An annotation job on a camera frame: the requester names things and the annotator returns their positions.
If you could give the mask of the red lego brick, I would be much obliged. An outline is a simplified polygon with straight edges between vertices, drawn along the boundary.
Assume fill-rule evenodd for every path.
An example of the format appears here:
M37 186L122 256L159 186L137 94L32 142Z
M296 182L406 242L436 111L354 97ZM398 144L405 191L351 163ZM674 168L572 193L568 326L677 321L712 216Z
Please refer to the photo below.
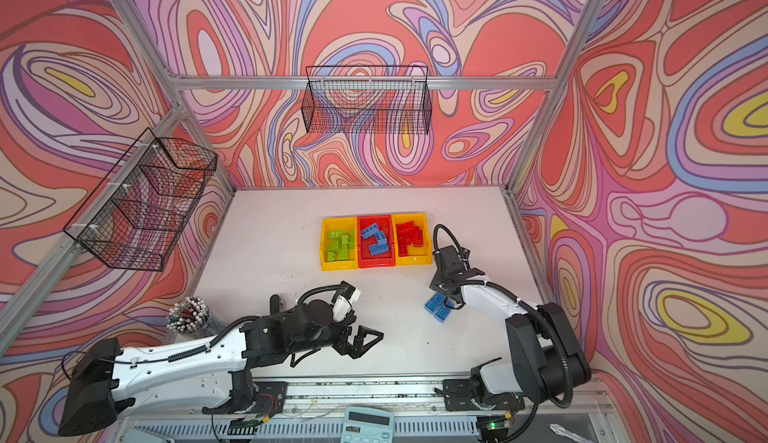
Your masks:
M422 247L424 245L423 230L420 227L418 227L418 226L414 226L411 229L411 232L410 232L410 245L412 245L414 247L418 247L418 248L420 248L420 247Z
M417 226L414 221L407 221L395 225L396 236L400 245L404 245L405 247L410 245L410 232L414 226Z

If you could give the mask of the green lego brick long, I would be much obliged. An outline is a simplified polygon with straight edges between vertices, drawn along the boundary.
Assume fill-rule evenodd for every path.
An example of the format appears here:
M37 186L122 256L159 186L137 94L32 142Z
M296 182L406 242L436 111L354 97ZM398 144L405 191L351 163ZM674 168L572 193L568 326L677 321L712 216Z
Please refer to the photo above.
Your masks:
M327 239L328 241L340 241L343 235L343 230L331 230L327 233Z

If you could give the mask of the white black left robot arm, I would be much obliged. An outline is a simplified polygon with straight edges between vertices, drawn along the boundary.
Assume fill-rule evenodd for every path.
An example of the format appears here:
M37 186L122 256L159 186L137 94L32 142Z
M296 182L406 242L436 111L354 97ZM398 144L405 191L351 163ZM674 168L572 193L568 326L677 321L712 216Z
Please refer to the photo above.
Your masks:
M215 336L165 346L121 347L115 338L101 340L82 352L69 373L57 433L86 435L121 416L164 407L246 413L262 393L253 369L297 366L325 347L358 359L382 341L383 332L353 325L351 308L335 318L342 303L300 301L283 312L241 317Z

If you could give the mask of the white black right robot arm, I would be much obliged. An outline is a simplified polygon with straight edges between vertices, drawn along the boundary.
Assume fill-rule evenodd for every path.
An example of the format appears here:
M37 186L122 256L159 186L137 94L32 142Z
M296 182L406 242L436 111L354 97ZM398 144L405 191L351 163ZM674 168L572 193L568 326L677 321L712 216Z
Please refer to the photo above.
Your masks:
M555 303L535 305L490 281L469 265L464 248L443 247L433 257L430 288L445 298L443 306L472 308L506 332L509 358L470 370L471 400L481 408L492 408L506 396L569 407L575 389L590 381L591 369L565 311Z

